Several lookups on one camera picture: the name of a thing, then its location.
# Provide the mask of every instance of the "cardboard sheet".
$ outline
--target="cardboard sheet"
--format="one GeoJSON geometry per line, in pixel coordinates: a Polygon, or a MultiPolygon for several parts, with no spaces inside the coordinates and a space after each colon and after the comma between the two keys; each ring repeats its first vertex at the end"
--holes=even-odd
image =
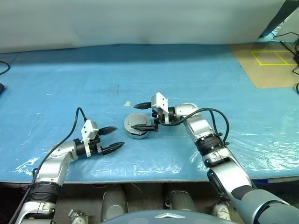
{"type": "Polygon", "coordinates": [[[292,73],[298,66],[293,54],[279,43],[238,44],[230,48],[258,88],[293,87],[299,82],[299,76],[292,73]]]}

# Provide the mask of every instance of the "wrinkled plastic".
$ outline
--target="wrinkled plastic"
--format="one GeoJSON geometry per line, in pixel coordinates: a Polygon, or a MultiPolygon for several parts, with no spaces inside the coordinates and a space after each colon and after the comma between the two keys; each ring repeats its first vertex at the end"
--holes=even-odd
{"type": "MultiPolygon", "coordinates": [[[[99,127],[118,127],[101,136],[102,146],[125,145],[72,163],[67,182],[207,180],[184,126],[163,126],[142,140],[127,135],[124,119],[140,112],[132,106],[158,91],[169,106],[192,102],[225,113],[229,148],[250,177],[299,175],[298,96],[291,88],[257,89],[227,46],[102,46],[0,60],[13,62],[0,77],[7,87],[0,95],[2,182],[31,181],[32,169],[70,131],[78,106],[99,127]]],[[[216,121],[224,132],[222,118],[216,121]]],[[[83,123],[79,118],[71,139],[81,138],[83,123]]]]}

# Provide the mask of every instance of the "floor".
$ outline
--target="floor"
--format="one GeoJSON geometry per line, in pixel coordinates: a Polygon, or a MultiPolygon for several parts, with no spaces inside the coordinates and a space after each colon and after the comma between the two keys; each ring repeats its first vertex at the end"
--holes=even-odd
{"type": "MultiPolygon", "coordinates": [[[[0,183],[1,199],[0,224],[8,223],[12,212],[18,205],[25,185],[0,183]]],[[[215,203],[220,202],[214,189],[208,182],[195,183],[127,183],[127,184],[66,184],[57,202],[54,221],[57,224],[71,224],[68,213],[71,209],[89,216],[89,224],[99,224],[102,199],[106,190],[122,187],[125,191],[128,211],[166,209],[167,192],[171,189],[186,190],[190,193],[198,212],[211,214],[215,203]]],[[[258,185],[299,208],[299,181],[258,185]]],[[[244,222],[232,207],[229,207],[233,221],[244,222]]]]}

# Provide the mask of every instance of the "black cable on floor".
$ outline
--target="black cable on floor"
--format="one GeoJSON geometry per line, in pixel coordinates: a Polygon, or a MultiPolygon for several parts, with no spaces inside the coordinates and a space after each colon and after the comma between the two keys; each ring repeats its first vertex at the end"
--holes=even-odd
{"type": "Polygon", "coordinates": [[[4,61],[0,61],[0,63],[7,65],[7,68],[4,71],[0,72],[0,75],[3,75],[8,70],[10,70],[10,65],[7,62],[4,62],[4,61]]]}
{"type": "MultiPolygon", "coordinates": [[[[278,36],[284,36],[284,35],[287,35],[287,34],[295,34],[295,35],[299,36],[299,34],[296,34],[296,33],[294,33],[294,32],[289,32],[289,33],[282,34],[282,35],[278,35],[278,36]]],[[[288,51],[290,51],[290,52],[294,55],[294,60],[297,62],[298,67],[295,68],[295,69],[293,69],[292,72],[295,73],[296,75],[299,75],[298,72],[295,72],[296,69],[299,69],[299,49],[298,49],[298,46],[299,46],[299,39],[298,39],[298,40],[296,41],[296,43],[295,43],[295,52],[292,51],[290,48],[288,48],[288,46],[285,45],[284,42],[280,41],[280,43],[281,43],[281,44],[282,44],[288,51]]],[[[296,91],[296,92],[298,93],[298,95],[299,95],[299,83],[296,84],[296,86],[295,86],[295,91],[296,91]]]]}

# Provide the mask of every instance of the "robotic arm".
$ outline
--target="robotic arm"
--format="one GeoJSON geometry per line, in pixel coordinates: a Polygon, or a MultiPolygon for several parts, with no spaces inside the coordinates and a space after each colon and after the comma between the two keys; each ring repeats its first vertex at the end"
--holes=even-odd
{"type": "MultiPolygon", "coordinates": [[[[75,128],[79,110],[82,111],[81,108],[77,109],[72,131],[75,128]]],[[[99,129],[95,122],[86,119],[85,116],[84,118],[85,123],[81,130],[83,139],[62,141],[50,149],[50,154],[42,162],[40,169],[36,171],[37,173],[33,173],[33,183],[29,187],[23,203],[21,202],[21,209],[16,211],[10,223],[53,224],[52,218],[55,214],[57,197],[64,183],[69,164],[80,156],[90,157],[95,154],[111,153],[124,144],[124,142],[117,142],[108,147],[102,147],[100,135],[109,134],[115,131],[116,127],[99,129]]]]}
{"type": "Polygon", "coordinates": [[[256,189],[254,183],[228,149],[228,143],[220,138],[214,123],[212,108],[199,109],[186,103],[168,107],[167,99],[157,93],[151,102],[135,106],[137,109],[152,109],[153,126],[135,125],[140,131],[158,131],[158,124],[176,126],[183,123],[194,141],[202,160],[209,171],[207,177],[224,201],[236,208],[246,224],[292,224],[299,222],[299,210],[270,192],[256,189]],[[199,112],[209,111],[214,130],[199,112]]]}

